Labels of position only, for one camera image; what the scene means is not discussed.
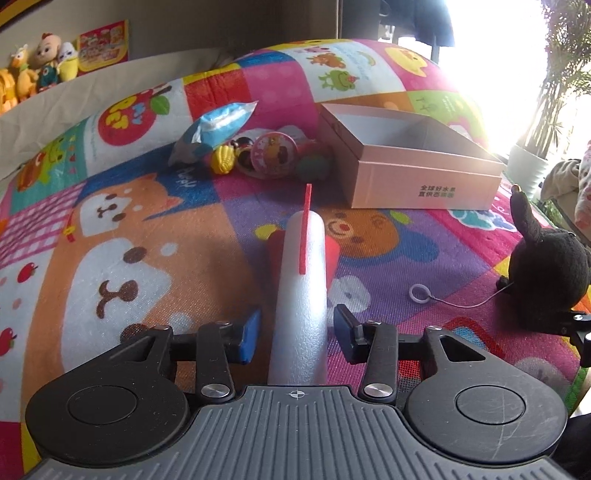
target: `ribbed rubber surface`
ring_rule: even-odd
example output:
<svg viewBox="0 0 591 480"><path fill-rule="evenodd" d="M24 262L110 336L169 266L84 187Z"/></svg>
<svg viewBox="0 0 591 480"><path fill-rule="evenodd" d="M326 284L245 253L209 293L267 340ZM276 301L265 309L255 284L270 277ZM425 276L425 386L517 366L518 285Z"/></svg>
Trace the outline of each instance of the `ribbed rubber surface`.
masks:
<svg viewBox="0 0 591 480"><path fill-rule="evenodd" d="M420 443L393 408L363 403L347 387L248 387L239 400L203 408L178 442L143 462L91 470L46 460L27 478L558 480L571 477L548 459L514 468L478 468L453 462Z"/></svg>

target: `plush rabbit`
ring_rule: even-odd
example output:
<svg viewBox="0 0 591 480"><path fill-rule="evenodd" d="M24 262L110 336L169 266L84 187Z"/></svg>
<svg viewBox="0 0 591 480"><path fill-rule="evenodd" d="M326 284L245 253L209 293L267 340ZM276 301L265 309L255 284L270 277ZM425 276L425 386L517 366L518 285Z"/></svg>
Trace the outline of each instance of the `plush rabbit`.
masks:
<svg viewBox="0 0 591 480"><path fill-rule="evenodd" d="M501 277L497 289L508 286L520 319L568 312L589 288L591 253L574 233L542 228L519 185L511 192L511 216L523 238L511 254L509 278Z"/></svg>

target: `cartoon apple print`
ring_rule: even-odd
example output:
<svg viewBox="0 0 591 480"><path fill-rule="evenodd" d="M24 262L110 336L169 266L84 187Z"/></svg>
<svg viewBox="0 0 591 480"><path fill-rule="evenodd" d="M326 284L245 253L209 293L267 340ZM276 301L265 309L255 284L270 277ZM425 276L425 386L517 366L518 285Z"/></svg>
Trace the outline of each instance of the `cartoon apple print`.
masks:
<svg viewBox="0 0 591 480"><path fill-rule="evenodd" d="M170 102L164 96L171 90L152 88L127 97L105 110L99 118L99 135L109 145L121 147L142 138L156 121L168 115Z"/></svg>
<svg viewBox="0 0 591 480"><path fill-rule="evenodd" d="M31 278L35 274L35 270L37 270L37 265L33 262L29 262L24 267L21 268L21 271L18 273L17 282L25 283L29 278Z"/></svg>
<svg viewBox="0 0 591 480"><path fill-rule="evenodd" d="M5 328L0 333L0 356L6 355L8 351L14 346L14 340L17 336L11 328Z"/></svg>

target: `cartoon dog print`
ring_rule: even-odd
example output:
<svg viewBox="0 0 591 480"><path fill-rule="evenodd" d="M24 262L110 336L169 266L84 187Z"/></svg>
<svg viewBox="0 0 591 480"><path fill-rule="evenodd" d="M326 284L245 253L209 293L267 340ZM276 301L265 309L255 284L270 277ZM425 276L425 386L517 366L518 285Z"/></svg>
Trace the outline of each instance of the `cartoon dog print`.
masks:
<svg viewBox="0 0 591 480"><path fill-rule="evenodd" d="M203 322L240 320L252 303L263 303L223 206L166 214L181 201L147 175L75 207L73 241L58 241L33 316L21 405L117 345L130 325L188 332ZM255 365L263 381L265 360ZM190 368L179 368L182 388L194 384Z"/></svg>

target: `green ball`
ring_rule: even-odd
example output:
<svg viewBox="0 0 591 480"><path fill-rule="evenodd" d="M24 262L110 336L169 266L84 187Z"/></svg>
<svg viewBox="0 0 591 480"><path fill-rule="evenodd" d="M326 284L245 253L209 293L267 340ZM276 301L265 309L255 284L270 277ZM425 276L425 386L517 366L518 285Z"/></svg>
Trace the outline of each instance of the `green ball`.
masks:
<svg viewBox="0 0 591 480"><path fill-rule="evenodd" d="M330 174L330 162L321 155L303 157L295 167L295 174L304 183L325 180Z"/></svg>

